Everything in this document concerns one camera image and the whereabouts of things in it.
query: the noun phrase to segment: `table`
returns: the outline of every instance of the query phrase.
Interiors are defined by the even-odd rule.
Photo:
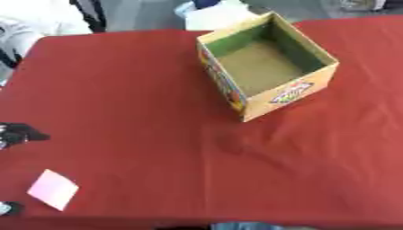
[[[0,92],[0,120],[52,139],[1,152],[0,198],[27,206],[18,225],[58,229],[402,225],[403,17],[297,26],[339,70],[326,90],[248,123],[199,65],[200,33],[41,40]],[[26,194],[44,169],[80,186],[65,212]]]

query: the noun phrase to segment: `floor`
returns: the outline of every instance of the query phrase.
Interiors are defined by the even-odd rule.
[[[109,31],[154,30],[184,27],[174,15],[177,5],[187,0],[101,0],[109,21]],[[289,21],[358,17],[372,14],[403,14],[402,9],[379,13],[347,13],[339,8],[340,0],[242,0],[251,11],[275,10]]]

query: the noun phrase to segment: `paper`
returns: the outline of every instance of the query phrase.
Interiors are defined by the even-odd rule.
[[[59,211],[63,211],[77,190],[78,186],[71,180],[47,169],[33,183],[28,194]]]

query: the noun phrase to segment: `open box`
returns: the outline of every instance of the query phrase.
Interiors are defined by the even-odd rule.
[[[242,121],[327,86],[338,61],[270,12],[198,38],[201,62]]]

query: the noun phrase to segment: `colorful graphic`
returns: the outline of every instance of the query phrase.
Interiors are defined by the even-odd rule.
[[[214,60],[210,58],[209,54],[203,50],[202,47],[199,48],[199,59],[219,87],[219,90],[225,95],[231,107],[234,110],[243,113],[246,107],[246,100],[242,98],[236,86],[231,83],[227,75],[214,62]]]
[[[274,97],[270,103],[288,103],[300,97],[300,95],[308,90],[313,83],[297,82],[292,84],[290,88],[284,90],[280,95]]]

